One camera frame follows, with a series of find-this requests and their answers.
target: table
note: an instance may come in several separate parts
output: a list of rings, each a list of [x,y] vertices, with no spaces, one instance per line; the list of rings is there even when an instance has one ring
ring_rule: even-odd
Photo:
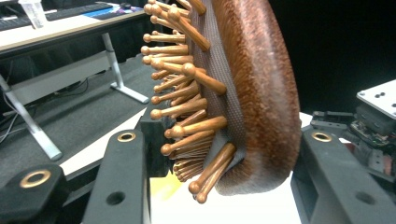
[[[38,77],[8,86],[0,76],[0,86],[21,115],[28,130],[52,161],[59,160],[62,152],[27,112],[24,105],[50,93],[76,83],[111,66],[116,81],[111,87],[137,101],[146,104],[149,98],[124,86],[117,58],[108,32],[138,18],[147,16],[143,10],[120,15],[104,21],[86,16],[76,16],[58,21],[49,21],[44,28],[35,30],[25,26],[0,32],[0,62],[12,60],[38,50],[54,48],[59,44],[82,37],[101,35],[106,50],[89,58],[50,71]]]

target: yellow object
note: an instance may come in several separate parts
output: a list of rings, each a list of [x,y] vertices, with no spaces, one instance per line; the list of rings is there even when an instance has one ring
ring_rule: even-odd
[[[150,180],[151,198],[168,200],[181,186],[181,182],[171,172],[166,177],[152,177]]]

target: screw hole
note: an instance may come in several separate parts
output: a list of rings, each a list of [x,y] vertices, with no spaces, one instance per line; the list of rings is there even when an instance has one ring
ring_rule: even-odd
[[[50,179],[49,170],[38,170],[27,174],[20,183],[21,188],[29,189],[37,187]]]
[[[363,202],[363,203],[375,204],[375,199],[374,199],[370,194],[368,194],[368,193],[366,193],[366,192],[362,192],[362,191],[357,192],[356,195],[355,195],[355,197],[356,197],[359,201],[361,201],[361,202]]]
[[[332,141],[332,137],[326,133],[312,133],[312,137],[318,140],[319,142],[330,142]]]
[[[109,205],[117,205],[119,203],[122,203],[124,199],[125,199],[125,194],[123,192],[117,191],[108,195],[106,202]]]
[[[130,142],[135,138],[136,138],[136,134],[134,133],[122,133],[117,137],[119,142]]]

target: hairbrush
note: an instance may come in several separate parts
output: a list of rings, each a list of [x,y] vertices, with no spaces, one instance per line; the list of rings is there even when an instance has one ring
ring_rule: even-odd
[[[235,195],[275,189],[299,152],[299,102],[289,54],[267,0],[148,0],[150,20],[173,30],[144,35],[143,63],[157,71],[153,119],[176,121],[161,153],[175,160],[180,181],[204,203],[213,188]]]

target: brass ring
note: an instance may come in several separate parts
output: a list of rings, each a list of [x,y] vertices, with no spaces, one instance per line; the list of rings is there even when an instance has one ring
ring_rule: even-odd
[[[30,181],[29,179],[35,175],[43,175],[43,176],[41,176],[41,178],[38,180]],[[21,180],[20,186],[23,189],[34,188],[34,187],[39,186],[42,183],[46,182],[48,179],[50,179],[50,171],[49,170],[33,171],[33,172],[27,174],[23,178],[23,180]]]
[[[331,142],[332,137],[326,133],[318,133],[314,132],[312,133],[312,137],[318,140],[319,142]]]
[[[136,134],[134,133],[122,133],[117,137],[119,142],[130,142],[135,138],[136,138]]]

